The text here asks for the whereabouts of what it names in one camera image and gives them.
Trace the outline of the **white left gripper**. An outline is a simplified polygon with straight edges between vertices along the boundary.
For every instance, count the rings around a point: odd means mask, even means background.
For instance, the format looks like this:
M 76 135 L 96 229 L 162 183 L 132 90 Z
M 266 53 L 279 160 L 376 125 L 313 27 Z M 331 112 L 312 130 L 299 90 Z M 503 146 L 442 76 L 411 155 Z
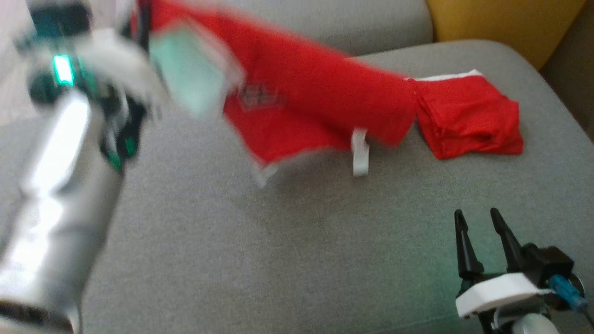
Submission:
M 147 51 L 152 0 L 137 0 L 137 42 L 113 30 L 96 30 L 64 39 L 36 34 L 19 40 L 19 55 L 32 64 L 28 95 L 34 106 L 56 112 L 72 93 L 104 112 L 146 112 L 161 108 L 161 74 Z

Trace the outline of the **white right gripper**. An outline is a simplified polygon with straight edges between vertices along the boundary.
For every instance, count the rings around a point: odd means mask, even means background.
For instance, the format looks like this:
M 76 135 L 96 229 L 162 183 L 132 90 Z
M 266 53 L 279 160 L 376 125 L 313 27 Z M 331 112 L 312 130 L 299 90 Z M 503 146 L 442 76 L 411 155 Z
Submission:
M 454 213 L 458 275 L 462 284 L 455 299 L 460 319 L 477 318 L 481 325 L 552 325 L 545 297 L 549 288 L 538 288 L 524 273 L 522 246 L 497 208 L 490 209 L 507 263 L 505 274 L 484 275 L 468 235 L 462 210 Z

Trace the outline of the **red shorts with white stripe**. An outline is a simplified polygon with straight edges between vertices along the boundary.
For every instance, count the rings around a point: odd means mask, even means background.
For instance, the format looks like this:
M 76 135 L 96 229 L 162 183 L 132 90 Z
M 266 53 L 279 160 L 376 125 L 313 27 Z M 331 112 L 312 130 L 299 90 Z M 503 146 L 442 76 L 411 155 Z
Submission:
M 420 103 L 418 124 L 437 159 L 522 154 L 519 104 L 478 70 L 412 78 L 411 83 Z

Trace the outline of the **red shirt with white trim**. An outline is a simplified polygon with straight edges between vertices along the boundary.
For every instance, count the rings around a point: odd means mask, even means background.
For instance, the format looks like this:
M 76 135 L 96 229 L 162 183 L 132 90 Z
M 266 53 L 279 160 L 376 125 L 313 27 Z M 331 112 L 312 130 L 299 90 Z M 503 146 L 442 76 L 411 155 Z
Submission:
M 152 0 L 150 55 L 173 100 L 223 115 L 261 169 L 310 151 L 395 147 L 420 105 L 411 81 L 222 6 Z

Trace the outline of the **grey fabric sofa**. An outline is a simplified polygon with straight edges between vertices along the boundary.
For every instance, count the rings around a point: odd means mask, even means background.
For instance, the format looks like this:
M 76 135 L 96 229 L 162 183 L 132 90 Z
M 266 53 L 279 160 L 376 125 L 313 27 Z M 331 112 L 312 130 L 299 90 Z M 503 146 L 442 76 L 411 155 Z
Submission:
M 594 303 L 594 144 L 538 72 L 484 40 L 362 61 L 479 70 L 520 104 L 522 155 L 440 161 L 413 127 L 396 150 L 373 148 L 367 177 L 329 152 L 259 188 L 225 120 L 165 113 L 127 173 L 84 334 L 482 334 L 455 307 L 457 209 L 486 271 L 506 269 L 496 207 L 521 243 L 570 255 Z

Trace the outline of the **grey sofa back cushion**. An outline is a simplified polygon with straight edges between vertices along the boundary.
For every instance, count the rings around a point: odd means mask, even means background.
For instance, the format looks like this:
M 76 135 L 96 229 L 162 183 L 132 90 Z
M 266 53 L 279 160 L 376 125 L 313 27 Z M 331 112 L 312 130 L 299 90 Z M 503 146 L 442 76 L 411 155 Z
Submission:
M 218 0 L 352 55 L 433 41 L 425 0 Z

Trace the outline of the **yellow cushion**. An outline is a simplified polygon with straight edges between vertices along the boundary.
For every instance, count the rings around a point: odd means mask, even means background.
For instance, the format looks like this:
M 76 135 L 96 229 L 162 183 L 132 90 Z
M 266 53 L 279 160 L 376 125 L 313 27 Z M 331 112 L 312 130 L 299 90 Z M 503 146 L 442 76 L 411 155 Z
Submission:
M 437 42 L 505 44 L 536 69 L 550 59 L 588 0 L 426 0 Z

